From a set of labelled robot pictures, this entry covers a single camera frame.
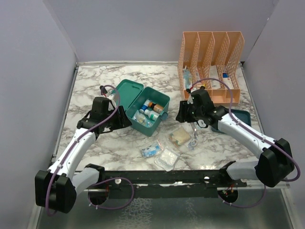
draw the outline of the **screw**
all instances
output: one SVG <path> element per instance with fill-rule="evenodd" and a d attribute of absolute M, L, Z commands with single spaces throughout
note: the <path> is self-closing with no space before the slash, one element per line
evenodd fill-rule
<path fill-rule="evenodd" d="M 121 179 L 115 179 L 114 182 L 119 185 L 121 183 Z"/>

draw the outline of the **open plastic box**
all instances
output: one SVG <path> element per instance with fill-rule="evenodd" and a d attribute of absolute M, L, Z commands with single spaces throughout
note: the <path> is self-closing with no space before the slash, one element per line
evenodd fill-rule
<path fill-rule="evenodd" d="M 170 97 L 151 87 L 144 88 L 143 84 L 131 80 L 122 80 L 116 87 L 116 89 L 120 93 L 120 105 L 124 107 L 126 115 L 132 123 L 132 128 L 145 134 L 146 136 L 152 136 L 161 122 L 161 117 L 163 113 L 168 112 Z M 142 105 L 147 99 L 164 107 L 163 112 L 160 114 L 157 120 L 151 120 L 151 122 L 153 122 L 152 127 L 145 127 L 132 119 L 135 112 L 142 107 Z"/>
<path fill-rule="evenodd" d="M 183 32 L 178 75 L 181 98 L 187 100 L 189 94 L 183 87 L 183 68 L 187 66 L 196 81 L 196 70 L 200 79 L 209 78 L 210 66 L 217 68 L 218 79 L 223 81 L 226 71 L 233 84 L 233 105 L 239 104 L 240 88 L 235 76 L 236 68 L 244 47 L 241 32 Z M 215 105 L 228 105 L 230 93 L 221 84 L 220 89 L 212 89 L 210 81 L 204 81 L 206 90 Z"/>

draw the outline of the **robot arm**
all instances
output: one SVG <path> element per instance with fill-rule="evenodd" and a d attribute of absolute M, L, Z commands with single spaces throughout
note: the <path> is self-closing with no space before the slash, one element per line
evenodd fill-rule
<path fill-rule="evenodd" d="M 102 180 L 104 168 L 100 166 L 89 164 L 79 174 L 74 175 L 74 173 L 89 147 L 95 142 L 100 134 L 105 133 L 105 128 L 109 129 L 109 131 L 107 131 L 108 133 L 132 125 L 125 114 L 124 108 L 119 106 L 117 112 L 106 123 L 95 128 L 92 132 L 88 132 L 81 139 L 78 140 L 78 138 L 87 132 L 88 129 L 110 116 L 113 112 L 111 106 L 114 108 L 111 100 L 107 98 L 94 98 L 91 111 L 78 122 L 75 135 L 62 155 L 47 171 L 40 170 L 36 174 L 35 196 L 36 204 L 38 206 L 45 207 L 47 188 L 51 181 L 51 177 L 55 173 L 56 176 L 50 191 L 49 206 L 51 209 L 64 213 L 68 213 L 71 210 L 78 194 L 87 187 Z M 69 149 L 73 144 L 75 144 L 75 146 L 69 152 Z"/>
<path fill-rule="evenodd" d="M 227 108 L 215 107 L 208 92 L 202 87 L 191 93 L 188 101 L 180 101 L 179 113 L 176 120 L 183 122 L 196 122 L 203 120 L 205 124 L 220 130 L 246 146 L 259 160 L 254 162 L 230 162 L 224 166 L 227 174 L 232 180 L 259 179 L 269 187 L 274 187 L 289 173 L 294 170 L 294 164 L 279 150 L 270 144 L 258 139 L 246 131 L 239 124 L 247 126 L 252 132 L 260 135 L 263 139 L 274 142 L 290 156 L 289 143 L 280 139 L 265 136 L 249 127 L 236 116 L 238 122 L 232 119 Z"/>

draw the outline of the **orange plastic file organizer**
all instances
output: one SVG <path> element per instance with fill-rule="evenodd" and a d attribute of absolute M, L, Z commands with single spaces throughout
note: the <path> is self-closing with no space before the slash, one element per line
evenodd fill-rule
<path fill-rule="evenodd" d="M 186 66 L 192 75 L 192 81 L 197 81 L 196 70 L 200 79 L 208 78 L 210 67 L 216 66 L 218 79 L 223 81 L 223 73 L 227 72 L 233 88 L 233 105 L 239 104 L 240 88 L 235 76 L 239 59 L 244 47 L 244 37 L 241 32 L 183 32 L 178 76 L 181 98 L 187 100 L 183 80 L 183 68 Z M 221 84 L 220 89 L 212 89 L 210 81 L 204 81 L 206 90 L 215 105 L 229 105 L 230 93 Z"/>

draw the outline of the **reflective floor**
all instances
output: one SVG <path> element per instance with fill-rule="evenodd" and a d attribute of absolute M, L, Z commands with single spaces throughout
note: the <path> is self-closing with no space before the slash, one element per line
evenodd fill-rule
<path fill-rule="evenodd" d="M 262 190 L 240 191 L 236 204 L 255 203 Z M 125 200 L 108 200 L 118 206 Z M 39 229 L 292 229 L 280 189 L 269 189 L 265 200 L 255 208 L 227 206 L 219 199 L 171 198 L 135 199 L 121 210 L 88 207 L 81 193 L 69 214 L 47 217 L 41 212 Z"/>

